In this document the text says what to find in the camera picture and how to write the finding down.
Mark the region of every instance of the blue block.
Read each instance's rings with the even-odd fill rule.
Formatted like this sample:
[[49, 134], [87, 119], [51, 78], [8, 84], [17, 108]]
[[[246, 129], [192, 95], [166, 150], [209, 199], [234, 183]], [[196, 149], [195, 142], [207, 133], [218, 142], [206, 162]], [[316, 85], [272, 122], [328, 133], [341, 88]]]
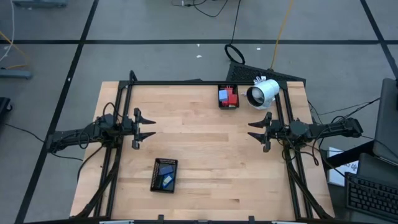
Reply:
[[166, 188], [169, 183], [173, 182], [173, 177], [171, 175], [166, 175], [163, 178], [162, 186], [163, 188]]
[[173, 167], [172, 166], [166, 166], [163, 168], [160, 168], [159, 174], [160, 175], [165, 175], [173, 172]]
[[218, 91], [218, 100], [220, 100], [220, 101], [228, 100], [228, 92], [226, 90], [219, 90]]

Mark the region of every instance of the wooden table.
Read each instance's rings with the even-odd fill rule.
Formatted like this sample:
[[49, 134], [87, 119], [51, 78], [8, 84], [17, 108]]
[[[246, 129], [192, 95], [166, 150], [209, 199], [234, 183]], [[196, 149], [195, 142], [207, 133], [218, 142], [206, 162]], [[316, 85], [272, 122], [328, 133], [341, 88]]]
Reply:
[[[311, 123], [303, 83], [290, 82], [288, 86], [294, 118]], [[117, 87], [118, 82], [102, 84], [95, 117], [102, 114], [107, 102], [115, 101]], [[244, 92], [248, 86], [238, 88]], [[129, 116], [133, 117], [133, 108], [138, 107], [143, 117], [157, 122], [142, 125], [141, 130], [157, 134], [141, 143], [140, 150], [131, 147], [131, 136], [124, 138], [113, 219], [155, 220], [159, 214], [166, 220], [247, 220], [249, 215], [256, 220], [295, 219], [282, 146], [272, 141], [271, 150], [263, 153], [259, 142], [247, 134], [264, 132], [248, 123], [262, 120], [266, 111], [251, 107], [244, 96], [236, 110], [220, 110], [217, 102], [216, 86], [133, 86]], [[269, 111], [277, 119], [275, 103]], [[98, 147], [90, 144], [85, 158]], [[71, 215], [82, 210], [97, 190], [104, 152], [91, 158], [81, 171]], [[158, 157], [178, 160], [174, 194], [149, 191]], [[309, 190], [334, 216], [322, 163], [317, 167], [310, 156], [302, 157]], [[297, 192], [305, 217], [299, 188]], [[106, 192], [102, 214], [107, 199]]]

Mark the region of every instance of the black floor stripe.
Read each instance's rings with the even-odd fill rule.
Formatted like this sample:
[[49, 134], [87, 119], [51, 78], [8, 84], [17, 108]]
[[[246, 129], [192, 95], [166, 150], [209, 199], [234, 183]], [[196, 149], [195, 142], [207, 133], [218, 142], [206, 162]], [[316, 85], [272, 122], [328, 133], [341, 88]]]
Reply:
[[391, 70], [392, 70], [394, 76], [396, 78], [398, 78], [398, 67], [397, 67], [396, 61], [394, 60], [393, 56], [391, 55], [390, 50], [388, 49], [387, 42], [384, 40], [383, 35], [381, 34], [380, 29], [377, 26], [376, 21], [374, 20], [372, 12], [371, 12], [368, 4], [366, 3], [366, 1], [361, 0], [361, 4], [363, 6], [363, 9], [365, 10], [365, 13], [366, 13], [368, 19], [369, 19], [369, 22], [372, 25], [373, 31], [376, 34], [377, 39], [380, 41], [381, 48], [383, 49], [384, 55], [387, 58], [387, 61], [391, 67]]
[[[88, 18], [87, 18], [87, 21], [85, 24], [85, 28], [83, 29], [83, 33], [80, 38], [81, 41], [84, 41], [87, 38], [87, 34], [90, 29], [91, 22], [93, 21], [93, 17], [94, 17], [98, 2], [99, 2], [99, 0], [94, 0], [93, 5], [91, 6], [91, 10], [90, 10], [90, 13], [88, 14]], [[84, 46], [83, 44], [79, 44], [76, 49], [76, 53], [75, 53], [75, 56], [73, 57], [72, 64], [70, 65], [68, 75], [65, 79], [65, 84], [63, 85], [61, 95], [60, 95], [60, 98], [57, 103], [57, 107], [55, 108], [55, 112], [52, 117], [49, 130], [47, 131], [46, 139], [49, 134], [54, 133], [55, 128], [57, 127], [58, 120], [59, 120], [61, 112], [62, 112], [63, 104], [65, 103], [65, 100], [67, 98], [68, 90], [69, 90], [70, 84], [72, 82], [73, 75], [75, 74], [75, 70], [76, 70], [83, 46]], [[35, 168], [33, 170], [32, 177], [30, 178], [26, 193], [24, 195], [24, 199], [22, 200], [21, 207], [19, 208], [18, 215], [15, 220], [15, 223], [17, 223], [17, 224], [23, 223], [25, 220], [26, 213], [28, 211], [30, 201], [32, 200], [34, 191], [36, 189], [37, 182], [39, 181], [40, 173], [43, 169], [46, 157], [47, 157], [47, 149], [46, 149], [46, 145], [43, 144], [42, 150], [39, 154], [39, 158], [37, 159]]]
[[[0, 40], [0, 44], [9, 44]], [[14, 40], [14, 44], [80, 44], [80, 40]]]
[[391, 45], [398, 44], [398, 40], [385, 40], [384, 42]]
[[[229, 39], [177, 39], [177, 40], [15, 40], [15, 44], [114, 44], [114, 45], [156, 45], [156, 44], [229, 44]], [[275, 44], [276, 40], [241, 39], [234, 44]], [[379, 40], [280, 40], [279, 44], [297, 45], [372, 45]]]

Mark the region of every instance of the keyboard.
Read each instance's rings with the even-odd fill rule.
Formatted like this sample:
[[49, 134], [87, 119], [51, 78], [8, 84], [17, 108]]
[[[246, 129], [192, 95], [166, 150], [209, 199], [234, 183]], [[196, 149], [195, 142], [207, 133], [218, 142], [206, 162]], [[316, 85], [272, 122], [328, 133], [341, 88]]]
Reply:
[[346, 172], [346, 207], [398, 222], [398, 186]]
[[305, 86], [305, 79], [294, 77], [291, 75], [285, 75], [282, 73], [274, 72], [272, 70], [264, 70], [261, 68], [255, 68], [239, 63], [231, 62], [229, 65], [227, 81], [252, 81], [257, 76], [265, 76], [267, 79], [273, 79], [275, 81], [297, 81], [303, 82]]

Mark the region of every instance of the black clamp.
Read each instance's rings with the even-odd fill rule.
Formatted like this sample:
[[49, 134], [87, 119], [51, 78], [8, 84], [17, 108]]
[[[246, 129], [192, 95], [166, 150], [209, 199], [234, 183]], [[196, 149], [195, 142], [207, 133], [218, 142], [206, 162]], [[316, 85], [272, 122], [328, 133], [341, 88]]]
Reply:
[[157, 223], [158, 224], [163, 224], [164, 223], [164, 215], [158, 215], [157, 216]]
[[252, 215], [249, 216], [249, 224], [256, 224], [254, 216], [252, 216]]
[[141, 116], [141, 111], [138, 108], [134, 109], [134, 117], [136, 118], [133, 123], [133, 130], [134, 130], [134, 140], [132, 140], [132, 148], [139, 149], [140, 141], [143, 141], [145, 138], [148, 138], [151, 135], [156, 134], [156, 132], [148, 132], [148, 133], [141, 133], [139, 124], [156, 124], [155, 121], [150, 121], [145, 119]]

